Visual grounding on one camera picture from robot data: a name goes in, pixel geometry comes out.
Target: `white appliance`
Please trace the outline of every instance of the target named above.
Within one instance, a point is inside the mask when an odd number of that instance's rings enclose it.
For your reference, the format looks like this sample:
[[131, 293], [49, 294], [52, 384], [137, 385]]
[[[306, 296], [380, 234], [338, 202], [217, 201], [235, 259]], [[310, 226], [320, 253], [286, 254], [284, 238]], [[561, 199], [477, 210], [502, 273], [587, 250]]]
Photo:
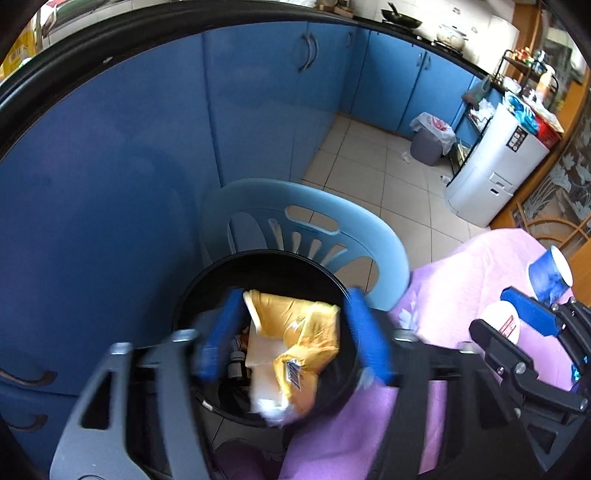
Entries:
[[482, 140], [445, 189], [445, 200], [458, 217], [486, 227], [547, 154], [500, 103]]
[[500, 17], [491, 17], [491, 23], [480, 44], [478, 66], [488, 73], [494, 73], [506, 50], [513, 50], [519, 37], [517, 30]]

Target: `white floor tile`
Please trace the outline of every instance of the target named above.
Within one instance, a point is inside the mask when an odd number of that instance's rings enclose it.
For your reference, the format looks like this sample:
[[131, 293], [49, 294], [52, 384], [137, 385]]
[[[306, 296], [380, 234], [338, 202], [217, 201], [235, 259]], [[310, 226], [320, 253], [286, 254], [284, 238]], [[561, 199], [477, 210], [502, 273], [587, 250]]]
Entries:
[[355, 197], [352, 197], [351, 195], [346, 195], [344, 193], [337, 192], [336, 190], [332, 190], [332, 189], [329, 189], [326, 187], [324, 188], [324, 191], [328, 192], [328, 193], [332, 193], [333, 195], [336, 195], [337, 197], [344, 198], [350, 202], [356, 203], [357, 205], [362, 206], [366, 210], [369, 210], [374, 215], [379, 216], [380, 208], [377, 205], [373, 205], [372, 203], [364, 202], [363, 200], [356, 199]]
[[335, 159], [336, 154], [318, 150], [304, 175], [304, 180], [316, 183], [317, 185], [324, 185], [329, 177], [332, 165], [335, 163]]
[[357, 163], [379, 171], [386, 170], [386, 147], [381, 147], [351, 133], [345, 136], [339, 156], [355, 160]]
[[468, 223], [456, 216], [446, 205], [445, 200], [434, 193], [429, 193], [429, 203], [431, 205], [431, 228], [460, 242], [470, 239]]
[[343, 282], [345, 287], [360, 287], [365, 291], [369, 280], [372, 260], [369, 257], [360, 257], [341, 268], [335, 276]]
[[333, 128], [330, 130], [329, 134], [326, 135], [326, 138], [320, 146], [320, 149], [327, 153], [333, 153], [336, 155], [339, 153], [340, 145], [343, 143], [344, 138], [345, 134], [343, 132], [339, 132]]
[[452, 166], [449, 163], [449, 160], [445, 157], [440, 158], [437, 160], [437, 163], [433, 165], [431, 168], [435, 168], [441, 172], [441, 175], [447, 175], [448, 177], [453, 177]]
[[317, 183], [313, 183], [313, 182], [307, 181], [307, 180], [302, 180], [300, 183], [302, 185], [308, 185], [308, 187], [312, 187], [314, 189], [322, 190], [324, 188], [322, 185], [318, 185]]
[[397, 135], [388, 135], [388, 148], [396, 150], [398, 153], [408, 152], [410, 150], [410, 140]]
[[427, 188], [431, 193], [443, 198], [446, 185], [441, 181], [441, 170], [425, 165], [425, 176], [427, 177]]
[[358, 122], [357, 120], [351, 120], [347, 133], [358, 138], [363, 138], [364, 140], [379, 145], [380, 147], [385, 147], [387, 144], [386, 138], [388, 137], [388, 134], [385, 131]]
[[431, 229], [428, 226], [383, 208], [380, 216], [398, 235], [411, 270], [431, 263]]
[[427, 179], [425, 178], [423, 164], [414, 159], [406, 163], [401, 154], [391, 148], [388, 149], [386, 173], [412, 183], [420, 189], [427, 190]]
[[333, 130], [336, 130], [337, 132], [343, 132], [345, 134], [345, 133], [347, 133], [347, 130], [349, 129], [350, 123], [351, 123], [351, 119], [348, 116], [337, 115], [332, 128], [333, 128]]
[[326, 186], [379, 206], [384, 190], [384, 172], [337, 157]]
[[444, 235], [437, 230], [431, 230], [431, 255], [434, 262], [448, 257], [461, 244], [462, 242], [455, 238]]
[[375, 287], [375, 284], [379, 280], [379, 268], [378, 264], [375, 261], [371, 262], [371, 269], [369, 270], [369, 280], [368, 280], [368, 287], [366, 291], [372, 291]]
[[336, 232], [339, 229], [339, 224], [336, 220], [319, 212], [314, 212], [310, 223], [323, 228], [327, 232]]
[[287, 208], [287, 215], [294, 220], [299, 220], [300, 222], [310, 223], [313, 213], [314, 212], [312, 210], [298, 207], [297, 205], [291, 205]]
[[382, 208], [431, 225], [428, 192], [391, 175], [386, 175]]
[[468, 231], [470, 232], [470, 238], [480, 235], [481, 233], [490, 232], [491, 227], [487, 226], [482, 228], [481, 226], [472, 225], [468, 223]]
[[230, 420], [224, 420], [217, 431], [212, 448], [215, 450], [227, 440], [242, 439], [267, 452], [283, 453], [282, 437], [283, 431], [280, 429], [247, 427]]

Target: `plastic bottle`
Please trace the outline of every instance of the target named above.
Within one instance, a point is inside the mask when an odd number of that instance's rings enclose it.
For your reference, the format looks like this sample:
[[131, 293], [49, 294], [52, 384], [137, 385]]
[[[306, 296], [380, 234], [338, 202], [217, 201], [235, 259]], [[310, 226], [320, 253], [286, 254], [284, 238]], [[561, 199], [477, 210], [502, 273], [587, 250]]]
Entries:
[[550, 65], [546, 65], [546, 73], [540, 77], [538, 86], [535, 88], [535, 96], [537, 102], [541, 105], [544, 103], [544, 98], [550, 91], [550, 83], [552, 82], [552, 75], [554, 75], [554, 69]]

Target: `black trash can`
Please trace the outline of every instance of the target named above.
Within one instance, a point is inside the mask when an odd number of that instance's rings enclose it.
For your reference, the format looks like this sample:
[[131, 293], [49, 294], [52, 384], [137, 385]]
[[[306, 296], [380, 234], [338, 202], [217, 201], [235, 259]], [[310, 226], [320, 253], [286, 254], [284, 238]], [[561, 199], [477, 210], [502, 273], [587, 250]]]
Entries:
[[[181, 297], [174, 315], [174, 328], [193, 326], [197, 315], [220, 306], [232, 287], [296, 299], [323, 301], [341, 308], [339, 353], [319, 376], [312, 411], [297, 423], [338, 411], [355, 391], [359, 360], [343, 306], [347, 289], [328, 270], [301, 255], [280, 250], [253, 250], [223, 258], [205, 269]], [[250, 324], [248, 313], [243, 325]], [[248, 395], [228, 391], [223, 382], [207, 384], [193, 379], [193, 393], [222, 417], [249, 426], [267, 427], [258, 414], [248, 413]]]

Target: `chair backrest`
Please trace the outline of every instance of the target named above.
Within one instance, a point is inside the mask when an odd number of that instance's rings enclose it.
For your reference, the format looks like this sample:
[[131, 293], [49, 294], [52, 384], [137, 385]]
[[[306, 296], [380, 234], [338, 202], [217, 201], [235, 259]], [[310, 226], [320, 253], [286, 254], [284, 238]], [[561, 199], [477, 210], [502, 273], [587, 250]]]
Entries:
[[[328, 232], [290, 218], [287, 208], [292, 205], [334, 219], [338, 223], [337, 230]], [[281, 180], [237, 180], [209, 196], [203, 212], [203, 238], [212, 261], [233, 253], [228, 224], [238, 212], [255, 219], [267, 248], [298, 253], [324, 265], [332, 273], [356, 258], [372, 258], [378, 265], [379, 279], [367, 301], [374, 308], [390, 310], [408, 287], [410, 270], [406, 252], [400, 239], [382, 219], [328, 192]], [[299, 245], [293, 240], [294, 232], [301, 235]], [[276, 234], [281, 237], [283, 248]], [[314, 240], [320, 242], [316, 251]], [[345, 248], [332, 255], [336, 245]]]

